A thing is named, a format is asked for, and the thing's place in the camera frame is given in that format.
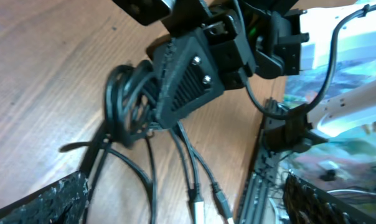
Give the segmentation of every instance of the wood grain surface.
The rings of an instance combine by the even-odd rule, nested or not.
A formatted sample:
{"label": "wood grain surface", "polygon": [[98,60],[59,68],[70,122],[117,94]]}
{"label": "wood grain surface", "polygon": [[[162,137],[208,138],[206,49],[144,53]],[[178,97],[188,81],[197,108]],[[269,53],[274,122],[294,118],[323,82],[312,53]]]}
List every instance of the wood grain surface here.
{"label": "wood grain surface", "polygon": [[[336,6],[301,1],[298,6]],[[116,65],[136,65],[166,31],[143,27],[111,0],[0,0],[0,208],[76,170],[102,119],[104,82]],[[251,84],[259,100],[281,100],[284,78]],[[184,120],[193,145],[212,168],[235,209],[262,115],[244,90],[226,92]],[[153,139],[158,223],[190,223],[181,162],[168,133]],[[149,171],[143,142],[122,153]],[[221,223],[200,170],[207,223]],[[147,223],[144,189],[121,161],[109,157],[90,209],[90,223]]]}

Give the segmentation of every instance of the black clip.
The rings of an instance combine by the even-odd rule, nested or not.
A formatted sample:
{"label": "black clip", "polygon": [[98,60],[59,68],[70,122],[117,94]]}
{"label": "black clip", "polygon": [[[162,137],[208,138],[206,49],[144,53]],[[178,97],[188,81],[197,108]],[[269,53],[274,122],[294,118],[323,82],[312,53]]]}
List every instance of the black clip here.
{"label": "black clip", "polygon": [[361,16],[359,16],[358,18],[365,17],[367,15],[367,13],[369,12],[369,8],[370,8],[369,4],[364,5],[364,7],[362,8],[364,13]]}

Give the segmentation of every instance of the colorful background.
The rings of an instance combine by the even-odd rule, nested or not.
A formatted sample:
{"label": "colorful background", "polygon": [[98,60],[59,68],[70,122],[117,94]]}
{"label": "colorful background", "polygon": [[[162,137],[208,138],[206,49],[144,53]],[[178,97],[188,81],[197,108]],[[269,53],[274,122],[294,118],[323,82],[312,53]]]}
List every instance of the colorful background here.
{"label": "colorful background", "polygon": [[[311,101],[325,79],[326,69],[326,66],[320,67],[289,77],[284,103],[295,107]],[[376,58],[338,63],[325,100],[374,80]],[[329,143],[314,146],[305,153],[292,154],[281,166],[292,169],[320,189],[338,190],[331,194],[376,218],[376,121],[346,131]],[[328,169],[336,170],[335,180],[320,179]]]}

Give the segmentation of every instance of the black plastic part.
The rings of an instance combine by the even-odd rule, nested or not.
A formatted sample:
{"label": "black plastic part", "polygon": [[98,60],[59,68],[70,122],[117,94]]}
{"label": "black plastic part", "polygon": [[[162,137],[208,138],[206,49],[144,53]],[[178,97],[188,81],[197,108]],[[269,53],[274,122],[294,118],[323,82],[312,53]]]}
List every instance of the black plastic part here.
{"label": "black plastic part", "polygon": [[325,182],[336,180],[336,170],[328,170],[325,174],[320,175],[319,179]]}
{"label": "black plastic part", "polygon": [[[276,107],[275,110],[286,110],[289,114],[301,114],[307,104],[297,106],[294,109],[282,108],[278,104],[275,104],[274,107]],[[307,114],[287,121],[269,118],[269,122],[279,124],[273,129],[265,131],[265,142],[270,151],[302,153],[309,150],[313,145],[327,142],[327,139],[311,132],[313,127],[307,122]]]}
{"label": "black plastic part", "polygon": [[172,6],[169,6],[168,3],[163,0],[113,0],[113,2],[144,26],[167,17],[173,10]]}
{"label": "black plastic part", "polygon": [[173,127],[224,91],[200,28],[158,47],[154,52],[154,70],[161,83],[155,118],[164,129]]}
{"label": "black plastic part", "polygon": [[281,16],[272,12],[264,21],[266,29],[255,37],[254,56],[257,63],[256,74],[265,79],[283,75],[298,75],[300,69],[301,44],[309,40],[309,35],[300,33],[300,10],[292,10]]}
{"label": "black plastic part", "polygon": [[[267,108],[273,113],[284,113],[284,111],[275,111],[275,100],[267,102]],[[278,123],[270,123],[269,118],[264,118],[262,128],[263,130],[275,128]],[[278,164],[280,161],[280,154],[270,152],[265,144],[263,138],[263,130],[260,131],[257,137],[255,152],[253,156],[254,166],[249,172],[248,179],[245,184],[245,189],[240,200],[237,222],[239,224],[261,224],[263,221],[264,211],[267,204],[268,191],[270,187],[275,185],[276,176],[278,173]]]}
{"label": "black plastic part", "polygon": [[0,209],[0,223],[78,223],[87,195],[87,178],[76,171]]}
{"label": "black plastic part", "polygon": [[283,203],[293,224],[376,224],[376,219],[292,174],[284,185]]}
{"label": "black plastic part", "polygon": [[206,21],[206,24],[211,25],[219,21],[224,23],[227,34],[220,40],[217,38],[220,35],[210,37],[209,45],[220,75],[247,65],[251,70],[248,76],[251,76],[255,72],[256,64],[247,38],[242,32],[244,27],[241,26],[240,19],[233,10],[228,10]]}
{"label": "black plastic part", "polygon": [[105,85],[104,114],[112,141],[129,148],[146,136],[158,89],[149,60],[142,60],[136,68],[119,65],[111,71]]}
{"label": "black plastic part", "polygon": [[211,16],[203,0],[176,0],[173,13],[163,19],[162,23],[172,36],[177,37],[199,27]]}
{"label": "black plastic part", "polygon": [[213,191],[213,201],[215,206],[217,207],[217,211],[224,219],[229,219],[232,217],[232,212],[230,205],[228,204],[228,200],[225,194],[221,191]]}
{"label": "black plastic part", "polygon": [[239,68],[234,72],[225,72],[220,74],[221,81],[224,84],[226,90],[237,90],[245,87],[245,83],[248,80],[248,73],[250,70],[245,70],[246,67]]}
{"label": "black plastic part", "polygon": [[281,15],[285,15],[298,0],[243,0],[251,5],[251,10],[259,16],[268,16],[266,12],[276,11]]}
{"label": "black plastic part", "polygon": [[103,140],[106,138],[106,126],[103,121],[100,127],[96,130],[90,145],[88,146],[86,153],[80,163],[79,171],[82,172],[86,177],[90,176],[93,169],[95,159],[103,146]]}

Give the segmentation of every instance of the bolt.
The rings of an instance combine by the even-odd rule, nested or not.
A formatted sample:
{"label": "bolt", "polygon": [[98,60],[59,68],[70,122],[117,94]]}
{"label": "bolt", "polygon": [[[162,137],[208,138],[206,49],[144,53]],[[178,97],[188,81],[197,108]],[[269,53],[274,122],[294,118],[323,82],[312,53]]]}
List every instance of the bolt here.
{"label": "bolt", "polygon": [[304,139],[302,139],[301,144],[303,146],[310,148],[311,146],[313,146],[313,141],[311,139],[304,138]]}
{"label": "bolt", "polygon": [[202,83],[205,85],[208,85],[211,81],[212,81],[212,77],[205,75],[205,77],[203,77]]}
{"label": "bolt", "polygon": [[195,56],[194,59],[192,60],[192,64],[198,65],[198,64],[200,64],[200,61],[201,61],[200,57]]}
{"label": "bolt", "polygon": [[139,9],[139,7],[136,5],[136,4],[131,4],[130,5],[130,9],[132,10],[132,12],[133,13],[135,13],[135,14],[139,14],[140,13],[140,9]]}

